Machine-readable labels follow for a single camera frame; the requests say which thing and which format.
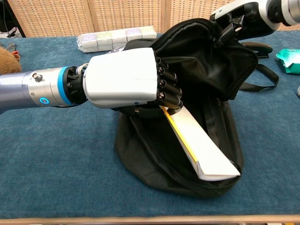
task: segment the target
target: plush toy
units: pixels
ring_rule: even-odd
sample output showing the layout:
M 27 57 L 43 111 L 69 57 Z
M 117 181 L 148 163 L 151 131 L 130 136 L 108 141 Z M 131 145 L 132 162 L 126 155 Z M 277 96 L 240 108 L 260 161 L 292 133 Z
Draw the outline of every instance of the plush toy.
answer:
M 18 51 L 10 53 L 0 47 L 0 75 L 20 72 L 21 64 L 19 60 Z

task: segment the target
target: blue tablecloth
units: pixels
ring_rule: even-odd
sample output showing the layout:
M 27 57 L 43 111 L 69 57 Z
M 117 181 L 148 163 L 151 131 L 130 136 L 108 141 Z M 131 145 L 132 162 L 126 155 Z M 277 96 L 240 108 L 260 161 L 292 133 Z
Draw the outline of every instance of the blue tablecloth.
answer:
M 81 106 L 12 110 L 0 115 L 0 218 L 152 217 L 300 214 L 300 75 L 285 74 L 275 54 L 300 49 L 300 31 L 252 39 L 274 48 L 261 63 L 274 90 L 240 91 L 231 101 L 244 152 L 240 181 L 224 196 L 198 199 L 152 189 L 114 151 L 118 112 Z M 23 71 L 81 65 L 75 37 L 0 39 L 16 43 Z M 254 72 L 251 83 L 270 82 Z

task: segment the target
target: blue light ring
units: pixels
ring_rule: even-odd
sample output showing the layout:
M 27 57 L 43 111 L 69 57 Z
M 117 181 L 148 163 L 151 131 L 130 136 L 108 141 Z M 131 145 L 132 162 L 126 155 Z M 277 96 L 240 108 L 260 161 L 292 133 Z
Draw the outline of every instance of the blue light ring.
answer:
M 60 73 L 58 75 L 58 80 L 57 80 L 57 86 L 58 86 L 58 92 L 60 94 L 60 97 L 62 98 L 62 100 L 67 104 L 67 105 L 71 105 L 72 103 L 69 101 L 69 99 L 66 96 L 65 90 L 64 90 L 64 82 L 63 82 L 63 78 L 64 78 L 64 73 L 66 71 L 66 69 L 68 69 L 69 67 L 63 67 L 60 70 Z

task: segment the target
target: black fabric bag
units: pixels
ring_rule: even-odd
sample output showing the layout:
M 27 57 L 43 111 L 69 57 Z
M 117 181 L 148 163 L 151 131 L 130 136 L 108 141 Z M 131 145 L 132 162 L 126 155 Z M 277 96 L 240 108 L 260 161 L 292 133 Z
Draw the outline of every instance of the black fabric bag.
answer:
M 212 22 L 192 19 L 158 39 L 130 41 L 125 50 L 152 47 L 168 63 L 178 76 L 184 106 L 242 172 L 243 155 L 227 100 L 235 98 L 257 67 L 258 58 L 234 38 L 224 46 L 215 45 L 219 34 L 220 28 Z M 121 109 L 115 148 L 125 167 L 145 184 L 179 194 L 215 197 L 238 181 L 239 177 L 198 179 L 162 110 L 136 108 Z

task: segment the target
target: robotic arm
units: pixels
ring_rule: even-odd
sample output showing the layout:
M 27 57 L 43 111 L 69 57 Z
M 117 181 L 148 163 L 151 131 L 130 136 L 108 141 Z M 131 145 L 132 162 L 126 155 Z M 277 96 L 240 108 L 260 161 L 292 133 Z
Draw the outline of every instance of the robotic arm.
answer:
M 223 30 L 217 45 L 232 38 L 266 36 L 280 23 L 300 23 L 300 0 L 236 0 L 213 12 L 210 20 Z M 182 91 L 176 82 L 176 74 L 151 48 L 132 49 L 95 56 L 88 66 L 0 75 L 0 114 L 19 108 L 72 107 L 87 99 L 100 108 L 179 109 Z

